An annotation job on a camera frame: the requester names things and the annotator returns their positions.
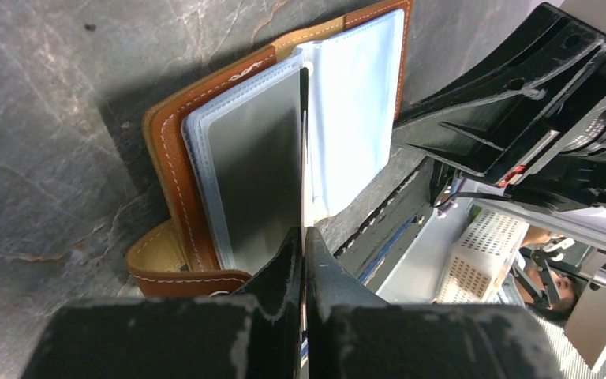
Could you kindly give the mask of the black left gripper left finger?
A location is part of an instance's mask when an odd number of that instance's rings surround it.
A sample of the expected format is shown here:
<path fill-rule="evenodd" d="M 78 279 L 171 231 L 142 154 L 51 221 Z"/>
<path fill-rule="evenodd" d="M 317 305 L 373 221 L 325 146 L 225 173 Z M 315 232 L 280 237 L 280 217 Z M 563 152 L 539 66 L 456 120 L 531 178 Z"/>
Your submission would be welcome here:
<path fill-rule="evenodd" d="M 90 298 L 51 318 L 25 378 L 293 377 L 300 368 L 302 231 L 230 295 Z"/>

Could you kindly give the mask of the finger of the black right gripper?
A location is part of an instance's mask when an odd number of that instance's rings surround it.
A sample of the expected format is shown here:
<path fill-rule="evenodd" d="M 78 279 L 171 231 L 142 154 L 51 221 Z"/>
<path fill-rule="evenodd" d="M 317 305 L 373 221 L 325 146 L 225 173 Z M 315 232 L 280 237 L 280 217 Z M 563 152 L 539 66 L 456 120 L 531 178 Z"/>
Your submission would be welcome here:
<path fill-rule="evenodd" d="M 606 83 L 584 83 L 533 119 L 402 121 L 393 142 L 489 185 L 589 178 L 606 151 Z"/>
<path fill-rule="evenodd" d="M 403 111 L 402 121 L 536 118 L 606 61 L 606 33 L 548 3 L 459 79 Z"/>

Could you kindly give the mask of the seated person in background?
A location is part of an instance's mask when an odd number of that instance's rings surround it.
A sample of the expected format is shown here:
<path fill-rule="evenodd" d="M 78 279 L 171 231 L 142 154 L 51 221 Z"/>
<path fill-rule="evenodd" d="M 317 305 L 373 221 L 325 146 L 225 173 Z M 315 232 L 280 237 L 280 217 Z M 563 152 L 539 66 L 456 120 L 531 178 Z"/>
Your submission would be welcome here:
<path fill-rule="evenodd" d="M 606 378 L 606 246 L 528 235 L 514 266 L 566 378 Z"/>

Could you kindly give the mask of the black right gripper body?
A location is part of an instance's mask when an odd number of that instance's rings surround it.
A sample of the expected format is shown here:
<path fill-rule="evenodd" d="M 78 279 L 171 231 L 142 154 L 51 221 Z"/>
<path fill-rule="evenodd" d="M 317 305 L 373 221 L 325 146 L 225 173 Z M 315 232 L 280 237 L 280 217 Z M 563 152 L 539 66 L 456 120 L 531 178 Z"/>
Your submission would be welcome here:
<path fill-rule="evenodd" d="M 510 145 L 496 164 L 496 185 L 540 212 L 606 209 L 606 44 L 539 43 L 509 67 L 519 71 L 510 89 L 541 98 L 502 121 L 497 136 Z"/>

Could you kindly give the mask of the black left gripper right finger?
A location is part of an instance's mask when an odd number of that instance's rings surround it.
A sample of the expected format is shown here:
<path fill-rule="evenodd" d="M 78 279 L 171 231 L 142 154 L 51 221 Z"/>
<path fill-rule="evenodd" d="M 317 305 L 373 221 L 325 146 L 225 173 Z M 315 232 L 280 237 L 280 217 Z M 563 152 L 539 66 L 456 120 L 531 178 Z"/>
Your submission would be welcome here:
<path fill-rule="evenodd" d="M 498 304 L 392 305 L 305 232 L 312 378 L 560 378 L 541 326 Z"/>

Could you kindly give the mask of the white perforated basket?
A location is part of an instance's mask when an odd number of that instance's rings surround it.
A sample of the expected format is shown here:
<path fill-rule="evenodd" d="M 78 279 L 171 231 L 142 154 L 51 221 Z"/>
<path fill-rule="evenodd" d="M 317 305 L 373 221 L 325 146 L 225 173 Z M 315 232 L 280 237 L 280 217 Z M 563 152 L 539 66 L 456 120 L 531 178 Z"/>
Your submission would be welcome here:
<path fill-rule="evenodd" d="M 528 223 L 482 209 L 450 250 L 438 303 L 480 303 L 494 297 L 510 272 Z"/>

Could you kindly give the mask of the brown leather card holder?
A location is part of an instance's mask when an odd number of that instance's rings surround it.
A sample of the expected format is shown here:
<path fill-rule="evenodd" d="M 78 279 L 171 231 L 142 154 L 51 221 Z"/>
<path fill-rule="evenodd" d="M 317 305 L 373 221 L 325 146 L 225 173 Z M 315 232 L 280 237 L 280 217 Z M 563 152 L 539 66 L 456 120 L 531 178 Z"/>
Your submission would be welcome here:
<path fill-rule="evenodd" d="M 411 10 L 382 1 L 289 32 L 147 111 L 170 218 L 125 256 L 143 295 L 236 291 L 290 229 L 370 184 L 391 154 Z"/>

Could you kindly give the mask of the grey card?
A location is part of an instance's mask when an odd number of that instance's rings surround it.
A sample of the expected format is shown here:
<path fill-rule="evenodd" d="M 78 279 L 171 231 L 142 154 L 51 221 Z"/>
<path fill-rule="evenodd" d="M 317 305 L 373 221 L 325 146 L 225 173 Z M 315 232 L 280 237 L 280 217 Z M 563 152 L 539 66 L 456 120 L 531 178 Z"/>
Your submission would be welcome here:
<path fill-rule="evenodd" d="M 219 117 L 208 130 L 237 269 L 257 273 L 300 216 L 300 74 Z"/>

